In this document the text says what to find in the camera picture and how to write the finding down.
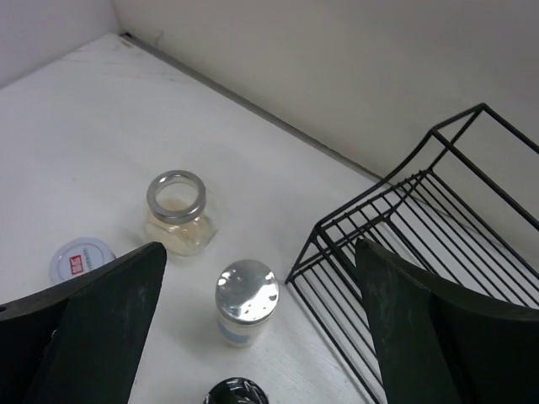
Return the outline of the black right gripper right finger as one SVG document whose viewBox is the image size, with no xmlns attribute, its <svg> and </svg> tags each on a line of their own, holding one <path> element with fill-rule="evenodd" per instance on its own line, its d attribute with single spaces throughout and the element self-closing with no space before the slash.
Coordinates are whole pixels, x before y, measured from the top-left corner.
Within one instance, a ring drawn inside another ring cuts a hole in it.
<svg viewBox="0 0 539 404">
<path fill-rule="evenodd" d="M 479 294 L 369 240 L 355 275 L 390 403 L 536 403 L 538 311 Z"/>
</svg>

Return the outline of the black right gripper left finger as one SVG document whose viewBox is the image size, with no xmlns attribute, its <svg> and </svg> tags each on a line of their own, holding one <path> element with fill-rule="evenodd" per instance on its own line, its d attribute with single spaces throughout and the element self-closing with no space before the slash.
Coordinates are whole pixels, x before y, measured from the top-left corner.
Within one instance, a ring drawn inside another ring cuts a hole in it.
<svg viewBox="0 0 539 404">
<path fill-rule="evenodd" d="M 167 252 L 150 242 L 85 275 L 1 305 L 3 403 L 126 403 Z"/>
</svg>

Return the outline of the round glass jar silver rim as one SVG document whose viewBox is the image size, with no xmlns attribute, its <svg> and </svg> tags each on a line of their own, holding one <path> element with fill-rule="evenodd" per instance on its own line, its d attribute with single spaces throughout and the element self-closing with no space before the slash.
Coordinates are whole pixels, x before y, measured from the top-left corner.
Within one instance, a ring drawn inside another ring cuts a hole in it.
<svg viewBox="0 0 539 404">
<path fill-rule="evenodd" d="M 202 253 L 220 226 L 219 204 L 196 174 L 171 170 L 149 184 L 144 232 L 170 253 L 180 257 Z"/>
</svg>

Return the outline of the black-cap grinder bottle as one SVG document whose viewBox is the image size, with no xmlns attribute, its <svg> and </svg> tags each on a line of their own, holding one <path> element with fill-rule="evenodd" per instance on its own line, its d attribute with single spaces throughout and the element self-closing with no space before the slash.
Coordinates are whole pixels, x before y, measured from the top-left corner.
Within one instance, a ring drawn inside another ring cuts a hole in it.
<svg viewBox="0 0 539 404">
<path fill-rule="evenodd" d="M 243 377 L 232 377 L 216 384 L 205 396 L 204 404 L 269 404 L 264 390 Z"/>
</svg>

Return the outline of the blue-label jar silver lid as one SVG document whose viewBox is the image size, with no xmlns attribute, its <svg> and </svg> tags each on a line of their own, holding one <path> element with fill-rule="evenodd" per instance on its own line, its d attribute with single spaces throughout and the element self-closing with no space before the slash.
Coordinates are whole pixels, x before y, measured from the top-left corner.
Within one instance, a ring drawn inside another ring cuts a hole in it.
<svg viewBox="0 0 539 404">
<path fill-rule="evenodd" d="M 280 286 L 273 271 L 254 259 L 229 264 L 215 288 L 217 326 L 232 346 L 253 345 L 274 315 Z"/>
</svg>

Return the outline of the white-lid spice jar far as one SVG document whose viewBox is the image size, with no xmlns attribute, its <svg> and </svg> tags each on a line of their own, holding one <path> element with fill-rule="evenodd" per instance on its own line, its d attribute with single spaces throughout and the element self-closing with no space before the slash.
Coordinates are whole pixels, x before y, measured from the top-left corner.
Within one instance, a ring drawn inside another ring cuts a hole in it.
<svg viewBox="0 0 539 404">
<path fill-rule="evenodd" d="M 116 259 L 108 244 L 95 237 L 79 237 L 62 245 L 53 255 L 49 273 L 53 285 L 100 268 Z"/>
</svg>

